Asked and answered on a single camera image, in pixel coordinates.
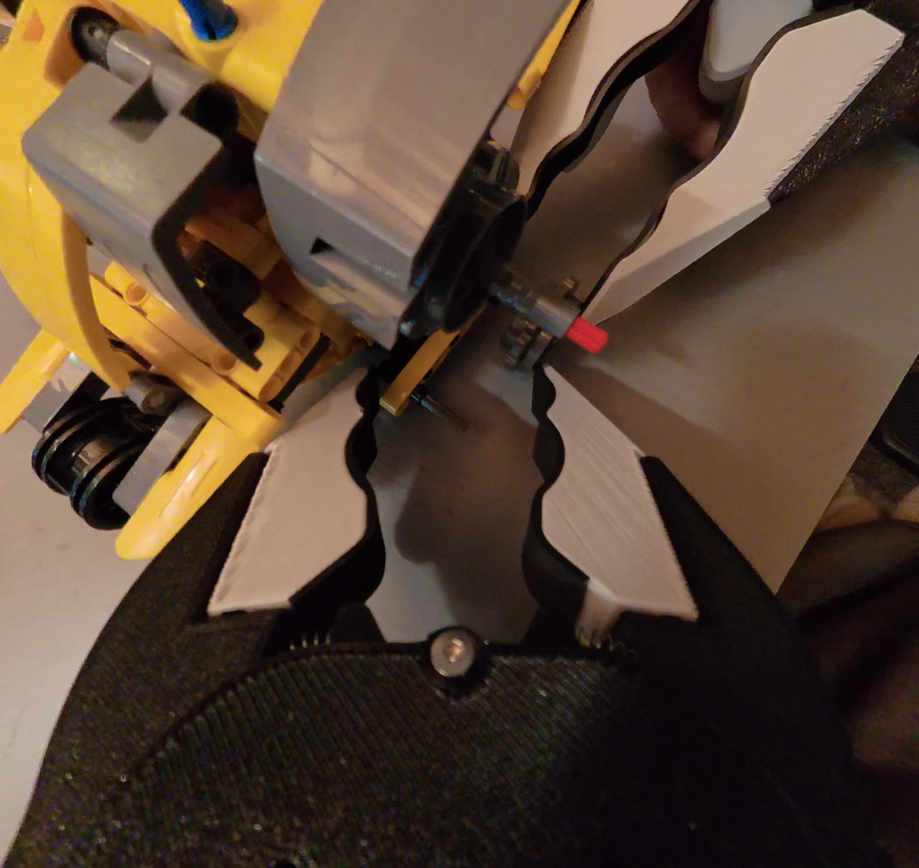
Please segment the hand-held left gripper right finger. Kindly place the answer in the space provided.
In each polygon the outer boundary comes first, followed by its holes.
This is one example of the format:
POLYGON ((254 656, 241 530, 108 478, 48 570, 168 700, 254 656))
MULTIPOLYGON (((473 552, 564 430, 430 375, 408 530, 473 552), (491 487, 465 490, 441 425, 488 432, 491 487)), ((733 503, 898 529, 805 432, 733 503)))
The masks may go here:
POLYGON ((540 474, 523 546, 538 605, 527 639, 606 645, 636 613, 697 624, 646 454, 557 370, 533 378, 540 474))

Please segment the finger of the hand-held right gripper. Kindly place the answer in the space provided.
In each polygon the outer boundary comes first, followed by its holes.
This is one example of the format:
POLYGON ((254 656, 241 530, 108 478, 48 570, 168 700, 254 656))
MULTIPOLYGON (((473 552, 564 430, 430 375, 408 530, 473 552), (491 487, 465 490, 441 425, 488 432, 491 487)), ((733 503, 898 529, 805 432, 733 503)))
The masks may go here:
POLYGON ((816 0, 713 0, 645 77, 664 134, 696 162, 592 291, 625 311, 769 210, 782 181, 905 46, 905 28, 816 0))
POLYGON ((628 90, 691 32, 710 0, 571 0, 507 97, 514 196, 541 201, 602 137, 628 90))

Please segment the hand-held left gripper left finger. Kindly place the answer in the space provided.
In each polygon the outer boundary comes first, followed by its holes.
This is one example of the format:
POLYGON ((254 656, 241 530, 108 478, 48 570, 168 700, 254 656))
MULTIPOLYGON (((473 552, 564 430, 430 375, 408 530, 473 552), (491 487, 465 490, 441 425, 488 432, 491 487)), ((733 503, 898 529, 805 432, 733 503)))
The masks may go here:
POLYGON ((341 607, 381 584, 384 544, 368 471, 379 383, 337 380, 268 449, 207 613, 277 613, 270 642, 320 641, 341 607))

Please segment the yellow brick beam with pins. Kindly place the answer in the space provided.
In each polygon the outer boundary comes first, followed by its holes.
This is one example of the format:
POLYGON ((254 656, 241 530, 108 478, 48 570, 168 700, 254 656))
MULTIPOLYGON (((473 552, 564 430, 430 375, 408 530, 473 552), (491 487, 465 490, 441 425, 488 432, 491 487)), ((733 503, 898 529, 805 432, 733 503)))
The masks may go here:
POLYGON ((427 384, 433 373, 440 368, 453 348, 469 332, 485 310, 486 307, 479 308, 473 314, 472 319, 456 332, 438 331, 427 337, 381 392, 380 408, 393 417, 400 417, 410 405, 417 404, 431 415, 464 432, 468 427, 465 420, 444 403, 435 399, 427 384))

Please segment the yellow toy brick vehicle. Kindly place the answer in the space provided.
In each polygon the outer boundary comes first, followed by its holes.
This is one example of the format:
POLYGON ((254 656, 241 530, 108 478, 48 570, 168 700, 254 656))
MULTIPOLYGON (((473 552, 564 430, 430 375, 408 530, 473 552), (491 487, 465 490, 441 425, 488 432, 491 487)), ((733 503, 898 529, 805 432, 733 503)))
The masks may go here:
POLYGON ((571 0, 2 0, 2 430, 125 559, 304 382, 515 279, 494 134, 571 0))

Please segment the person's right hand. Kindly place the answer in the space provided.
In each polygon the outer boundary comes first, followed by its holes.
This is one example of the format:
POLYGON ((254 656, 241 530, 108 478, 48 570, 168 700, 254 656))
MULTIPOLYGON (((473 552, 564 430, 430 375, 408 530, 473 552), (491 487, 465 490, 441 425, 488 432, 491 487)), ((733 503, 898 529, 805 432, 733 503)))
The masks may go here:
POLYGON ((707 14, 679 47, 645 77, 650 104, 664 135, 696 162, 716 146, 721 107, 708 101, 698 83, 706 44, 707 14))

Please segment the beige cloth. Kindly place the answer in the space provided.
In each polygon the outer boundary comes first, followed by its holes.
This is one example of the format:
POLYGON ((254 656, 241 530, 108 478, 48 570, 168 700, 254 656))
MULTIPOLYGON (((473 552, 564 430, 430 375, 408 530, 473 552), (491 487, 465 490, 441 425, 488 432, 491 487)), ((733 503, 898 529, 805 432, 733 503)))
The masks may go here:
POLYGON ((846 476, 815 525, 815 533, 882 520, 918 523, 918 486, 895 498, 885 498, 879 493, 867 494, 858 486, 856 479, 846 476))

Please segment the person's brown clothing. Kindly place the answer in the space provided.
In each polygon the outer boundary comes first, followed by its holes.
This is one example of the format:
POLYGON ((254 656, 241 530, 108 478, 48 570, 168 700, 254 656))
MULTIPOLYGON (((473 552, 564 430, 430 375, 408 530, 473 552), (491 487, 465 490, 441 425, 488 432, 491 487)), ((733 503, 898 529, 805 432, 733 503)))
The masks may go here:
POLYGON ((918 526, 820 532, 778 590, 842 713, 882 847, 918 865, 918 526))

